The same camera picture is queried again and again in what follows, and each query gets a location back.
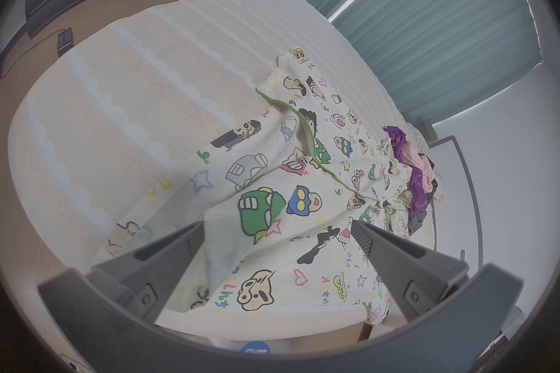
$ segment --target brown floor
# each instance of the brown floor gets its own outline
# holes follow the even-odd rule
[[[33,39],[27,34],[22,36],[6,55],[2,67],[0,80],[0,280],[6,294],[14,303],[15,308],[23,317],[32,333],[42,342],[50,346],[57,355],[67,355],[70,359],[77,359],[73,350],[56,330],[46,309],[37,294],[37,284],[51,278],[64,269],[60,261],[41,242],[25,216],[10,176],[7,156],[7,137],[12,117],[19,104],[48,67],[57,59],[57,33],[41,42],[23,56],[25,51],[36,45],[41,39],[58,29],[71,27],[74,35],[74,45],[88,36],[102,29],[109,23],[140,12],[154,5],[171,3],[177,0],[86,0],[71,10],[53,20],[42,29]],[[10,352],[21,353],[17,347],[17,337],[11,337],[15,328],[11,321],[2,318],[0,321],[0,341],[9,343],[13,339]],[[4,348],[0,346],[0,370]],[[48,366],[35,366],[30,371],[51,371]]]

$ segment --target blue star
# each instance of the blue star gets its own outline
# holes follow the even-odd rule
[[[202,188],[214,188],[212,183],[208,180],[208,170],[205,169],[204,171],[199,171],[198,173],[194,174],[192,179],[189,182],[192,182],[194,186],[194,193],[198,194],[198,192]]]
[[[368,279],[367,277],[362,277],[362,275],[360,274],[360,278],[356,279],[358,281],[358,287],[360,286],[363,287],[363,284],[366,282],[367,279]]]

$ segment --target purple cloth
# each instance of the purple cloth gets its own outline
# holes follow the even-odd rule
[[[393,153],[395,153],[395,159],[402,163],[403,159],[400,153],[403,150],[407,136],[402,130],[395,126],[385,126],[383,131],[387,132],[389,137],[391,137],[391,146],[393,147]]]
[[[406,134],[395,126],[385,126],[383,128],[385,132],[388,133],[391,138],[391,146],[393,147],[393,152],[395,153],[395,159],[399,160],[400,163],[403,162],[402,150],[404,143],[407,140]],[[408,181],[408,190],[412,193],[412,203],[408,208],[413,212],[417,213],[419,211],[425,210],[428,206],[428,198],[424,192],[424,187],[422,185],[422,171],[417,167],[412,167],[412,175]]]

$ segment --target pink cloth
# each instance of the pink cloth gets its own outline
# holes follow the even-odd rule
[[[430,166],[430,161],[424,155],[424,160],[422,157],[418,155],[414,146],[410,141],[406,141],[402,146],[401,151],[402,162],[411,166],[416,167],[420,171],[422,171],[422,189],[424,193],[431,193],[432,192],[432,181],[433,181],[433,171],[432,167]]]

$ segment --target pile of clothes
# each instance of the pile of clothes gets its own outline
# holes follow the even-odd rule
[[[408,231],[412,235],[422,227],[427,215],[426,208],[438,188],[438,182],[433,174],[434,164],[426,155],[416,152],[401,129],[386,126],[383,130],[391,139],[395,158],[400,163],[412,167],[407,188],[410,192],[409,201],[405,202],[408,207]]]

